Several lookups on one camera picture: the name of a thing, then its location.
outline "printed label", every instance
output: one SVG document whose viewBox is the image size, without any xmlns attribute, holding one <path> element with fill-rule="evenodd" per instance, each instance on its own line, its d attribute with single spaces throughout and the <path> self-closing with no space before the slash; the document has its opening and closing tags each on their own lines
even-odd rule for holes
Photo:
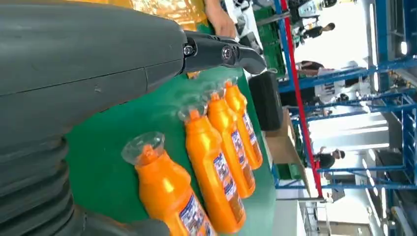
<svg viewBox="0 0 417 236">
<path fill-rule="evenodd" d="M 215 235 L 213 227 L 196 197 L 191 195 L 187 205 L 179 213 L 179 218 L 188 230 L 189 235 Z"/>
<path fill-rule="evenodd" d="M 246 112 L 243 114 L 243 122 L 245 123 L 246 130 L 248 131 L 250 143 L 253 145 L 256 142 L 256 136 L 253 131 L 252 122 Z"/>
<path fill-rule="evenodd" d="M 230 179 L 230 182 L 226 185 L 226 187 L 224 187 L 224 193 L 227 201 L 229 202 L 230 208 L 232 209 L 233 216 L 236 221 L 239 222 L 243 217 L 244 208 L 233 179 Z"/>
<path fill-rule="evenodd" d="M 237 130 L 232 133 L 232 141 L 235 146 L 236 154 L 239 158 L 240 167 L 242 168 L 246 184 L 249 188 L 251 188 L 254 183 L 252 168 L 250 168 L 250 165 L 248 164 L 242 139 L 240 138 L 240 134 Z"/>
<path fill-rule="evenodd" d="M 220 181 L 223 183 L 224 194 L 226 195 L 226 199 L 229 202 L 233 216 L 235 217 L 236 221 L 239 222 L 243 217 L 244 209 L 242 207 L 243 205 L 240 203 L 241 200 L 238 190 L 236 189 L 235 182 L 233 181 L 232 175 L 229 171 L 229 166 L 227 165 L 222 152 L 214 160 L 214 166 Z"/>
<path fill-rule="evenodd" d="M 235 146 L 235 150 L 236 150 L 236 154 L 238 155 L 239 158 L 239 163 L 240 165 L 242 165 L 245 160 L 245 150 L 243 149 L 243 143 L 242 143 L 242 138 L 240 138 L 240 134 L 237 130 L 235 130 L 232 133 L 232 142 L 233 142 L 233 146 Z"/>
<path fill-rule="evenodd" d="M 226 159 L 224 158 L 222 152 L 216 157 L 213 163 L 214 167 L 216 168 L 217 174 L 219 175 L 220 181 L 223 183 L 223 186 L 225 186 L 228 182 L 230 171 L 229 166 L 227 165 Z"/>
<path fill-rule="evenodd" d="M 242 171 L 243 171 L 243 176 L 245 177 L 245 181 L 246 181 L 248 188 L 251 188 L 252 185 L 255 183 L 255 179 L 253 177 L 252 168 L 250 167 L 247 159 L 245 161 L 245 164 L 242 165 Z"/>
<path fill-rule="evenodd" d="M 243 114 L 243 122 L 245 123 L 246 130 L 249 133 L 250 144 L 252 145 L 253 150 L 256 155 L 256 159 L 259 162 L 262 159 L 262 153 L 261 153 L 261 149 L 259 148 L 259 144 L 258 144 L 258 140 L 256 139 L 255 132 L 253 131 L 252 122 L 250 121 L 247 112 Z"/>
</svg>

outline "green tabletop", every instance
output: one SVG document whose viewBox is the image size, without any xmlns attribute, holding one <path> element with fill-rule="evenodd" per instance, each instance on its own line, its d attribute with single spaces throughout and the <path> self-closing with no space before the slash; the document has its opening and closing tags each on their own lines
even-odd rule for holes
<svg viewBox="0 0 417 236">
<path fill-rule="evenodd" d="M 136 172 L 120 152 L 128 141 L 149 131 L 165 134 L 166 151 L 190 173 L 191 185 L 204 203 L 185 150 L 184 126 L 177 111 L 189 96 L 201 94 L 209 84 L 231 76 L 239 77 L 238 85 L 248 98 L 248 113 L 264 154 L 263 165 L 254 171 L 256 190 L 243 200 L 247 220 L 239 235 L 271 235 L 275 189 L 242 69 L 218 67 L 202 72 L 197 80 L 177 76 L 150 94 L 98 113 L 76 126 L 67 135 L 70 151 L 66 159 L 76 203 L 120 222 L 148 218 L 138 198 Z"/>
</svg>

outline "clear bottle cap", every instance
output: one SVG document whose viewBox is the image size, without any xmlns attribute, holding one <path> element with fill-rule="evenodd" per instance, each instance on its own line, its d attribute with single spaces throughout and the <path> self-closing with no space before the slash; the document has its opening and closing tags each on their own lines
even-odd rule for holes
<svg viewBox="0 0 417 236">
<path fill-rule="evenodd" d="M 224 98 L 224 95 L 225 95 L 225 90 L 223 88 L 212 89 L 212 90 L 206 91 L 203 94 L 202 99 L 205 102 L 217 101 L 217 100 Z"/>
<path fill-rule="evenodd" d="M 188 123 L 192 120 L 196 120 L 207 114 L 207 105 L 204 102 L 199 102 L 193 105 L 184 106 L 178 111 L 178 117 L 180 120 Z"/>
<path fill-rule="evenodd" d="M 224 82 L 223 87 L 227 89 L 237 84 L 238 84 L 238 77 L 231 77 Z"/>
<path fill-rule="evenodd" d="M 162 133 L 145 133 L 128 142 L 121 151 L 121 155 L 132 165 L 144 166 L 164 153 L 164 142 L 165 136 Z"/>
</svg>

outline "machine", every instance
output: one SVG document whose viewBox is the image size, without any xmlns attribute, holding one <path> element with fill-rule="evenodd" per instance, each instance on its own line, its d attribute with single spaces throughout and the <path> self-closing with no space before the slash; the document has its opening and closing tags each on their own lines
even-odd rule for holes
<svg viewBox="0 0 417 236">
<path fill-rule="evenodd" d="M 76 206 L 64 135 L 175 75 L 266 67 L 232 39 L 110 5 L 3 0 L 0 32 L 0 235 L 168 235 L 160 221 L 126 225 Z"/>
</svg>

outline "yellow object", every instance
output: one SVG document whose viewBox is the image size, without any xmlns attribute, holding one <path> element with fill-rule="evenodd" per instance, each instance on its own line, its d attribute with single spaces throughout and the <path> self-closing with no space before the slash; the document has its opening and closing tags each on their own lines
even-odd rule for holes
<svg viewBox="0 0 417 236">
<path fill-rule="evenodd" d="M 248 198 L 255 191 L 255 179 L 236 126 L 236 114 L 223 98 L 224 91 L 213 91 L 208 101 L 208 119 L 223 138 L 221 144 L 233 179 L 241 198 Z"/>
<path fill-rule="evenodd" d="M 238 131 L 242 138 L 243 146 L 245 147 L 246 156 L 252 169 L 256 170 L 262 165 L 263 157 L 253 130 L 252 122 L 246 112 L 247 100 L 240 92 L 238 86 L 233 84 L 232 81 L 227 81 L 225 87 L 226 101 L 238 116 Z"/>
<path fill-rule="evenodd" d="M 180 113 L 185 121 L 185 146 L 214 229 L 233 234 L 242 228 L 246 213 L 221 150 L 221 136 L 205 116 L 204 107 L 199 108 Z"/>
<path fill-rule="evenodd" d="M 207 19 L 203 0 L 74 0 L 132 8 L 173 20 L 184 30 L 197 31 L 197 23 Z"/>
<path fill-rule="evenodd" d="M 146 133 L 129 142 L 123 158 L 139 176 L 139 198 L 150 218 L 167 224 L 172 236 L 215 235 L 191 188 L 187 171 L 163 149 L 163 135 Z"/>
</svg>

